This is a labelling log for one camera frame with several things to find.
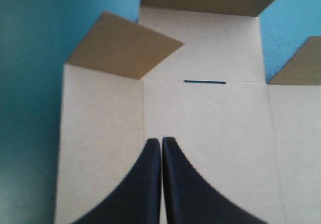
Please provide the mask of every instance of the cardboard wall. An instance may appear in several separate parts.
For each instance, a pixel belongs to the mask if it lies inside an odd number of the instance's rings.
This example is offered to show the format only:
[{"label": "cardboard wall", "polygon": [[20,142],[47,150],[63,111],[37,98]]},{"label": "cardboard wall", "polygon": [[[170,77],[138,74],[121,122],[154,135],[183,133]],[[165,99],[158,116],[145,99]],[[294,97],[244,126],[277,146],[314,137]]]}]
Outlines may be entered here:
[{"label": "cardboard wall", "polygon": [[67,64],[63,92],[56,224],[102,201],[144,145],[141,81]]},{"label": "cardboard wall", "polygon": [[145,138],[176,137],[227,198],[268,223],[285,223],[259,20],[148,8],[140,14],[142,25],[184,42],[143,78]]}]

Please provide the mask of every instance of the blue background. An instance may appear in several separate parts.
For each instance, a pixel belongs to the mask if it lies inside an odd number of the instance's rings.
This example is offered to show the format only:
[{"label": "blue background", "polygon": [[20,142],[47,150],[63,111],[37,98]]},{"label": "blue background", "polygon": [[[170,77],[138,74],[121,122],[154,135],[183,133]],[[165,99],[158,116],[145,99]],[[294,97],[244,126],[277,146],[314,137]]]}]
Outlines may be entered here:
[{"label": "blue background", "polygon": [[309,36],[321,35],[321,0],[276,0],[260,22],[269,82]]},{"label": "blue background", "polygon": [[54,221],[63,63],[104,9],[140,0],[0,0],[0,223]]}]

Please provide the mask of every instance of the blue wall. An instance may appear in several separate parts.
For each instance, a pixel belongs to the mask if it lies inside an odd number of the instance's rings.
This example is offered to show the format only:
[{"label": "blue wall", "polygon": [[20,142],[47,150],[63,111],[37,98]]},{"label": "blue wall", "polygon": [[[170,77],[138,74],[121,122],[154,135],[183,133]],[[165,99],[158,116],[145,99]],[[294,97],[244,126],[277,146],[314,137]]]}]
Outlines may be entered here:
[{"label": "blue wall", "polygon": [[63,63],[103,9],[139,0],[0,0],[0,223],[53,223]]},{"label": "blue wall", "polygon": [[269,82],[309,36],[321,35],[321,0],[276,0],[260,20]]}]

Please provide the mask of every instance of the teal wall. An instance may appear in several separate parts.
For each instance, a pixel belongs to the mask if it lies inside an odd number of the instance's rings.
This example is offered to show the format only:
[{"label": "teal wall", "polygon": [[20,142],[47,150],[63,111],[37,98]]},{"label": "teal wall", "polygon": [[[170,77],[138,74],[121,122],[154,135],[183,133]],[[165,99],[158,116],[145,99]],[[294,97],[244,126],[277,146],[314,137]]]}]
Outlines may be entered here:
[{"label": "teal wall", "polygon": [[0,0],[0,223],[54,220],[63,63],[103,9],[139,0]]},{"label": "teal wall", "polygon": [[269,82],[309,36],[321,36],[321,0],[276,0],[260,21]]}]

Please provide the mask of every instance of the black object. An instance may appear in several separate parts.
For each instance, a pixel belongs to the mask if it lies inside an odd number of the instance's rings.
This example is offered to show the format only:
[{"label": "black object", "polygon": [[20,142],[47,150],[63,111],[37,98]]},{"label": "black object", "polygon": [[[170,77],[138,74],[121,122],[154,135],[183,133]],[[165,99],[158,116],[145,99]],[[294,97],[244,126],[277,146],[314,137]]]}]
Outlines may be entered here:
[{"label": "black object", "polygon": [[163,183],[168,224],[265,224],[209,185],[170,137],[163,138]]},{"label": "black object", "polygon": [[161,185],[161,148],[149,139],[123,181],[75,224],[158,224]]}]

